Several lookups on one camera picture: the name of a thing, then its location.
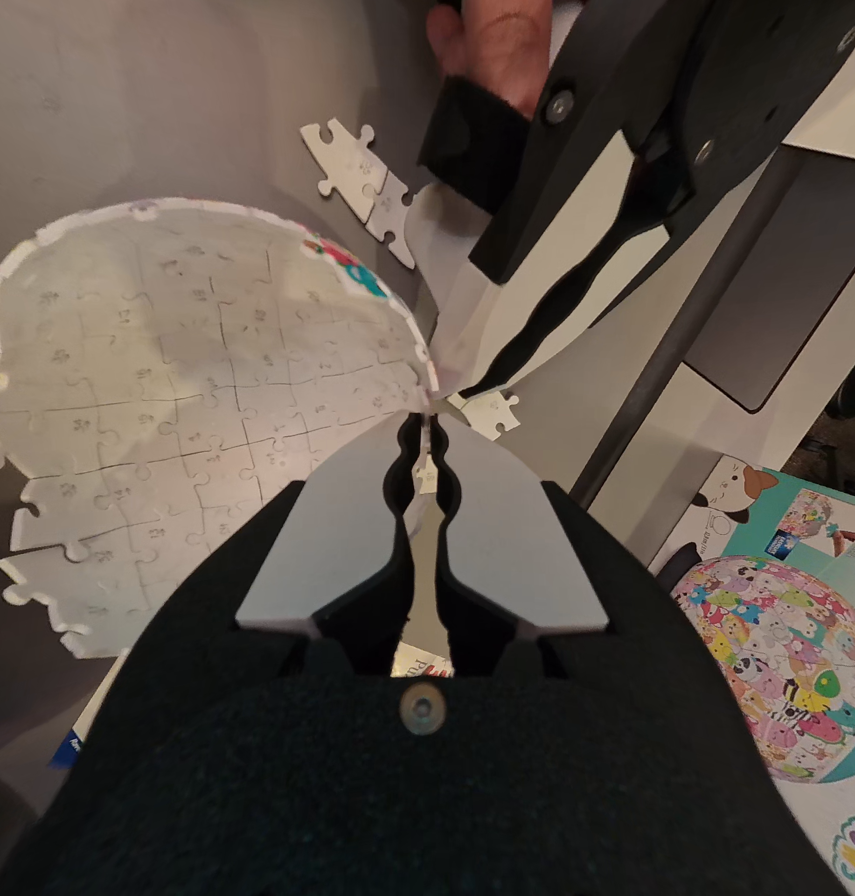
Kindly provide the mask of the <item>person's left hand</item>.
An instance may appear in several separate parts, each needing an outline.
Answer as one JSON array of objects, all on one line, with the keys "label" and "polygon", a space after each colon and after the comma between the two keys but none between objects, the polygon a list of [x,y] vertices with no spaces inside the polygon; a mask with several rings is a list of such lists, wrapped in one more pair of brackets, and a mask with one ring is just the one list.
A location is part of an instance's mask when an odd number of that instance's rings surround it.
[{"label": "person's left hand", "polygon": [[530,120],[549,71],[551,1],[437,4],[425,33],[444,77],[461,77]]}]

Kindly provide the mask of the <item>colourful puzzle ball box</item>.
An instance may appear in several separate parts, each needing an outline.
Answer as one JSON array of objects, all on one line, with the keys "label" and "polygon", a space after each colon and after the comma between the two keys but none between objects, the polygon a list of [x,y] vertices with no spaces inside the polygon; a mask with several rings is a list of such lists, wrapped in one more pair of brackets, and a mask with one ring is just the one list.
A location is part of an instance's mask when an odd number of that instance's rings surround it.
[{"label": "colourful puzzle ball box", "polygon": [[649,568],[855,894],[855,497],[722,455]]}]

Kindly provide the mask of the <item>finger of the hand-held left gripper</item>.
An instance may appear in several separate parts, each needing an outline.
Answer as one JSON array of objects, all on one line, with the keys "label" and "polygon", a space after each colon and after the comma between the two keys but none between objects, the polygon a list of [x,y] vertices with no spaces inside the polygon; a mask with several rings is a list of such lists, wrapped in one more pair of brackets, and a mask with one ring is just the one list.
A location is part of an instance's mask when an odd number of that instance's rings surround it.
[{"label": "finger of the hand-held left gripper", "polygon": [[467,387],[466,397],[514,385],[558,355],[612,307],[633,280],[667,245],[659,224],[626,235],[617,225],[540,299],[519,330],[493,357],[487,371]]},{"label": "finger of the hand-held left gripper", "polygon": [[441,395],[476,385],[545,294],[601,241],[622,206],[633,161],[616,132],[507,283],[492,283],[464,259],[440,306]]}]

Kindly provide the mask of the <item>puzzle pieces group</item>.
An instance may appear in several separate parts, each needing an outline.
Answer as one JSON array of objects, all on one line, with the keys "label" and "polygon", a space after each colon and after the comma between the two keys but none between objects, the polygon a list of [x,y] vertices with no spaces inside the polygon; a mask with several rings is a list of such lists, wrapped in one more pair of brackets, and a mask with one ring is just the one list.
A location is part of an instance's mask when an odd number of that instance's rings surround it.
[{"label": "puzzle pieces group", "polygon": [[[410,251],[404,233],[410,207],[404,197],[408,187],[369,149],[374,130],[365,125],[358,137],[352,135],[335,118],[328,123],[330,140],[324,140],[317,123],[302,126],[300,135],[323,173],[318,183],[321,195],[337,193],[379,242],[390,237],[388,249],[405,267],[414,270],[417,261]],[[446,402],[464,416],[467,423],[491,441],[520,422],[512,407],[516,397],[506,398],[502,392],[465,399],[459,393],[444,395]]]}]

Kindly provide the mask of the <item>dark grey table flap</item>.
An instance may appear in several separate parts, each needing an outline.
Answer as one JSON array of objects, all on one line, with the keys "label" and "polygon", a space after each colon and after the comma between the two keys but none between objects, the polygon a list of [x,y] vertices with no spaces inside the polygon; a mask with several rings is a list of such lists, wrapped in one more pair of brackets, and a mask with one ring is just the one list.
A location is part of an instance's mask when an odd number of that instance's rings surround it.
[{"label": "dark grey table flap", "polygon": [[855,159],[784,148],[752,193],[765,221],[684,361],[753,414],[855,274]]}]

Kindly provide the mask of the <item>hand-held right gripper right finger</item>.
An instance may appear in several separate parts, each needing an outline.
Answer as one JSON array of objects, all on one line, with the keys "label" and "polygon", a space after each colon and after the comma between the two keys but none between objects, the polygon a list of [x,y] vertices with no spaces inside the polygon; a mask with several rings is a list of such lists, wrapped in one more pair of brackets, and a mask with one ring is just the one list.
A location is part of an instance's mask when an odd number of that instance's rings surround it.
[{"label": "hand-held right gripper right finger", "polygon": [[435,593],[449,633],[486,614],[538,635],[595,633],[609,622],[542,481],[450,415],[431,422],[437,504]]}]

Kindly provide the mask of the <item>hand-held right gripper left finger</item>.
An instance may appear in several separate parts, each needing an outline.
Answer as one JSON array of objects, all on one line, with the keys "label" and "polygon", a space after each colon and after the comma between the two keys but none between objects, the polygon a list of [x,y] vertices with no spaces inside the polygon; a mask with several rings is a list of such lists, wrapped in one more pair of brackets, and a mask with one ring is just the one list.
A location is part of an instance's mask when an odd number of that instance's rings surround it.
[{"label": "hand-held right gripper left finger", "polygon": [[411,557],[423,424],[421,413],[390,414],[309,475],[236,612],[242,629],[323,632],[357,589]]}]

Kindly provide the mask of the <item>partly built white puzzle ball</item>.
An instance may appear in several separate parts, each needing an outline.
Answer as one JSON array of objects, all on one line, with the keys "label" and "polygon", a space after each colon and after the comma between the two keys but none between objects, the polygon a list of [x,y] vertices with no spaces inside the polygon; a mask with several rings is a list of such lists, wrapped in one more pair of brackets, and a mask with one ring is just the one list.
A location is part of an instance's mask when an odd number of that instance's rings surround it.
[{"label": "partly built white puzzle ball", "polygon": [[0,468],[27,480],[3,597],[75,658],[117,657],[279,491],[434,384],[410,309],[297,222],[182,198],[52,222],[0,263]]}]

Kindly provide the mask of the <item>printed instruction leaflet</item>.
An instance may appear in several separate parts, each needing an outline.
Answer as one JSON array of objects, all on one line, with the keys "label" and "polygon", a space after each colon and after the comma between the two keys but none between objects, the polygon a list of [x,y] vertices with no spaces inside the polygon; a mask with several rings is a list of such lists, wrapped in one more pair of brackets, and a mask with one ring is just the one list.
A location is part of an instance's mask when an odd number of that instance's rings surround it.
[{"label": "printed instruction leaflet", "polygon": [[[129,654],[130,649],[126,648],[116,656],[113,665],[86,703],[82,713],[57,746],[49,761],[49,768],[70,770],[75,766],[97,713]],[[394,654],[390,674],[394,678],[451,678],[454,676],[454,666],[443,656],[400,642]]]}]

